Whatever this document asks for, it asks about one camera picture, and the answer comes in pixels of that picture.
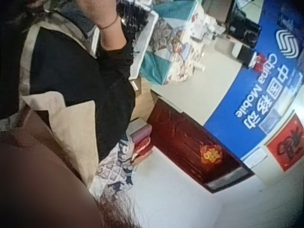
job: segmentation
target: white counter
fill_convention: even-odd
[[[256,0],[243,8],[247,17],[258,22],[264,0]],[[205,47],[205,56],[201,63],[206,66],[204,72],[196,71],[186,82],[153,85],[152,90],[171,103],[178,111],[185,112],[200,125],[204,125],[224,98],[238,75],[242,64],[219,52],[223,40],[217,39]]]

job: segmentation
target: black jacket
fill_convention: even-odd
[[[26,38],[16,26],[1,26],[0,119],[18,111],[19,63]],[[60,92],[67,106],[95,101],[99,160],[104,159],[125,133],[135,105],[129,83],[131,46],[91,57],[70,37],[41,29],[30,72],[30,94]]]

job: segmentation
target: counter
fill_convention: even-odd
[[[262,73],[243,68],[227,54],[229,48],[222,48],[226,40],[218,38],[205,47],[201,58],[204,72],[196,71],[185,83],[153,85],[152,90],[198,122],[270,184],[303,161],[303,151],[292,155],[274,151],[274,147],[282,145],[280,135],[285,128],[289,129],[287,140],[297,130],[299,143],[289,142],[296,144],[294,153],[304,143],[303,89],[298,93],[303,83],[303,69],[298,68],[304,62],[303,54],[298,58],[304,43],[304,19],[282,0],[256,0],[243,11],[262,26],[256,46],[257,52],[268,58]],[[290,127],[289,121],[297,126]],[[255,152],[261,156],[248,162]]]

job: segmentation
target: bracelet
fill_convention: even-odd
[[[115,20],[114,20],[111,24],[109,24],[109,25],[107,25],[107,26],[105,26],[105,27],[99,28],[99,29],[100,29],[100,30],[105,30],[105,29],[107,29],[108,27],[111,27],[113,24],[115,24],[115,22],[117,21],[118,18],[119,18],[119,15],[117,14]]]

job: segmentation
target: black device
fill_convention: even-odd
[[[231,12],[228,22],[228,34],[251,48],[255,48],[262,27],[246,18],[246,13],[237,6]]]

